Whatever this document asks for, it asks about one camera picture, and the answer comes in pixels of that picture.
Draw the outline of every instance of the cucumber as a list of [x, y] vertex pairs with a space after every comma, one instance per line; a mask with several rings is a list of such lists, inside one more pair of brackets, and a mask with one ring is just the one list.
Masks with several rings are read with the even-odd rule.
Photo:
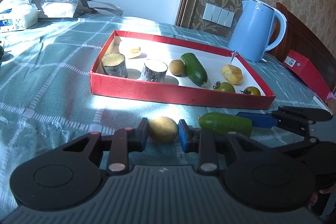
[[201, 128], [212, 130], [217, 135], [226, 135], [229, 131], [236, 131], [250, 137], [252, 131], [251, 119], [218, 112], [205, 114], [198, 118], [198, 123]]
[[193, 53], [185, 53], [180, 58], [185, 66], [185, 73], [196, 85], [204, 87], [208, 82], [208, 75], [202, 64]]

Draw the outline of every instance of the barcode sticker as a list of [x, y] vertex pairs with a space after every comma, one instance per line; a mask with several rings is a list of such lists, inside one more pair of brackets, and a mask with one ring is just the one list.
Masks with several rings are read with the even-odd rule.
[[285, 63], [291, 67], [294, 66], [296, 60], [294, 60], [293, 58], [290, 58], [289, 56], [286, 57]]

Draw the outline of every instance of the bag handle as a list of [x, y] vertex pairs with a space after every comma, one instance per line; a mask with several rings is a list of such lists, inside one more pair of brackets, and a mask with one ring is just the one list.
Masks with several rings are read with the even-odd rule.
[[107, 6], [110, 6], [112, 7], [113, 9], [111, 8], [106, 8], [106, 7], [93, 7], [93, 9], [100, 9], [100, 10], [106, 10], [112, 14], [115, 14], [117, 16], [122, 16], [124, 14], [124, 10], [121, 9], [120, 7], [112, 4], [112, 3], [109, 3], [109, 2], [100, 2], [100, 1], [95, 1], [95, 0], [86, 0], [86, 1], [93, 1], [93, 2], [97, 2], [97, 3], [100, 3], [100, 4], [105, 4]]

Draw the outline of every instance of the silver bolt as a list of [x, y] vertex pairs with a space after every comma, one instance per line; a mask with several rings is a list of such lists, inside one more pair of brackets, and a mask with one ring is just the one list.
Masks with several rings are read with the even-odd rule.
[[112, 172], [119, 172], [119, 171], [124, 170], [125, 168], [126, 168], [126, 166], [124, 164], [121, 164], [121, 163], [118, 163], [118, 162], [109, 165], [109, 169]]
[[201, 169], [204, 172], [211, 172], [211, 171], [215, 171], [217, 169], [217, 165], [213, 164], [211, 162], [207, 162], [207, 163], [201, 165]]

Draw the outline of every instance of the electric kettle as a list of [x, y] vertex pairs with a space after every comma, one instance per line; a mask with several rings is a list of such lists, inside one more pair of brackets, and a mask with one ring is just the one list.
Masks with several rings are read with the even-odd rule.
[[[286, 33], [287, 19], [277, 9], [260, 0], [242, 0], [243, 12], [233, 31], [229, 49], [242, 57], [259, 62], [265, 52], [280, 44]], [[275, 41], [268, 45], [275, 19], [280, 22], [280, 32]]]

